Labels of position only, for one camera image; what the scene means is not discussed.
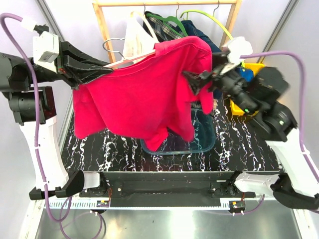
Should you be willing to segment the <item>red garment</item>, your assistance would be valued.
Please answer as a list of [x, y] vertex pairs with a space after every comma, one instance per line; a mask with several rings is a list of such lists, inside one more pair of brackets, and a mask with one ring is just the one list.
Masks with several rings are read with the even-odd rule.
[[183, 71], [199, 74], [211, 69], [211, 48], [197, 36], [157, 43], [153, 55], [73, 91], [75, 135], [83, 139], [108, 129], [142, 139], [152, 151], [169, 130], [192, 141], [191, 104], [200, 101], [209, 114], [213, 94], [206, 87], [194, 94]]

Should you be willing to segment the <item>pink hanger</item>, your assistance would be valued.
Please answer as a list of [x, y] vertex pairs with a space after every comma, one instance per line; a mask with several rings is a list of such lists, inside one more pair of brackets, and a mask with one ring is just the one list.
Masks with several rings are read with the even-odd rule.
[[119, 53], [121, 56], [122, 56], [122, 59], [120, 61], [116, 61], [116, 62], [113, 62], [113, 63], [110, 63], [108, 65], [105, 65], [104, 67], [107, 67], [107, 68], [117, 68], [118, 66], [121, 66], [123, 64], [126, 64], [126, 63], [129, 63], [129, 62], [133, 62], [135, 60], [139, 60], [141, 58], [146, 58], [148, 56], [151, 56], [151, 55], [154, 55], [156, 53], [156, 50], [153, 49], [152, 51], [149, 51], [147, 53], [143, 53], [143, 54], [139, 54], [139, 55], [135, 55], [135, 56], [131, 56], [131, 57], [125, 57], [120, 51], [114, 51], [114, 50], [109, 50], [106, 48], [105, 44], [108, 43], [109, 41], [112, 41], [112, 40], [125, 40], [125, 38], [110, 38], [110, 39], [107, 39], [103, 42], [103, 49], [105, 51], [107, 51], [108, 53]]

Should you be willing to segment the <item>plaid skirt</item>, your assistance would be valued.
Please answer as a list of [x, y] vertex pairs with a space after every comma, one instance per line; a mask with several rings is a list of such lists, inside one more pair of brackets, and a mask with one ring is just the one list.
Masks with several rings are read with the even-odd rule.
[[148, 21], [159, 42], [171, 41], [188, 36], [186, 31], [178, 25], [174, 26], [170, 22], [159, 19], [161, 16], [158, 14], [146, 11], [144, 17]]

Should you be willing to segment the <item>dark green hanger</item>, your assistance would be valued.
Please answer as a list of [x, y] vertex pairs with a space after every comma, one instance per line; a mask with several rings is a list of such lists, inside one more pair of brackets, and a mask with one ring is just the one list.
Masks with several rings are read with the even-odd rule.
[[145, 14], [147, 20], [152, 20], [155, 23], [155, 27], [159, 26], [159, 33], [166, 33], [169, 36], [186, 37], [188, 34], [181, 21], [177, 17], [168, 16], [166, 18], [147, 12]]

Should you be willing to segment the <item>white pleated skirt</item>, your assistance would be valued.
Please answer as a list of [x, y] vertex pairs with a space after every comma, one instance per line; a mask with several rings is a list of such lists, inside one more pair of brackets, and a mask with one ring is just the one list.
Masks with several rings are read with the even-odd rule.
[[147, 53], [153, 50], [156, 44], [147, 26], [145, 30], [137, 21], [136, 16], [130, 17], [127, 23], [122, 52], [125, 57]]

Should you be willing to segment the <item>cream yellow hanger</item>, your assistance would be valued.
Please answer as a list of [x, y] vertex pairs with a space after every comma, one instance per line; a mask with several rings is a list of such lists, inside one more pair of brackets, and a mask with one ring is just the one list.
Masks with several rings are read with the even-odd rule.
[[159, 43], [158, 38], [157, 38], [157, 36], [156, 36], [154, 30], [152, 29], [151, 25], [149, 24], [149, 22], [147, 21], [147, 19], [145, 18], [145, 16], [144, 16], [142, 13], [138, 12], [138, 11], [132, 11], [132, 12], [130, 13], [130, 17], [134, 17], [135, 15], [138, 15], [138, 16], [143, 20], [143, 22], [144, 22], [144, 24], [147, 26], [147, 28], [148, 28], [148, 30], [149, 30], [151, 36], [152, 36], [153, 39], [155, 40], [155, 43]]

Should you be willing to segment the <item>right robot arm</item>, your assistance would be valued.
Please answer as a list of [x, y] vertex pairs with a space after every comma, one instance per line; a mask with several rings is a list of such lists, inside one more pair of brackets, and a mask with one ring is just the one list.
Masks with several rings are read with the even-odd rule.
[[294, 137], [301, 134], [301, 124], [291, 110], [278, 102], [288, 88], [281, 72], [275, 67], [261, 68], [250, 81], [235, 70], [225, 71], [221, 64], [213, 71], [196, 74], [184, 71], [194, 93], [204, 87], [219, 89], [244, 112], [252, 116], [248, 122], [257, 136], [275, 152], [284, 172], [273, 175], [250, 174], [235, 171], [225, 183], [231, 197], [242, 193], [270, 195], [291, 209], [319, 211], [319, 181], [317, 172], [310, 167], [310, 156], [305, 147]]

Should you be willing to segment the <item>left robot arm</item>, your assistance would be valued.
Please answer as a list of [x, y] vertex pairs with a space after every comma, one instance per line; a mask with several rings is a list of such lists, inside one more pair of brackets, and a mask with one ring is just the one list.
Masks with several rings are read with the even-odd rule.
[[112, 69], [106, 62], [95, 59], [69, 42], [60, 42], [59, 54], [50, 61], [55, 71], [45, 68], [34, 57], [24, 60], [5, 53], [0, 55], [0, 91], [8, 100], [9, 108], [28, 143], [36, 183], [30, 191], [31, 200], [52, 196], [67, 198], [90, 190], [103, 197], [108, 185], [99, 172], [76, 170], [68, 173], [62, 163], [56, 134], [56, 108], [51, 86], [36, 87], [38, 83], [63, 80], [72, 89], [78, 89]]

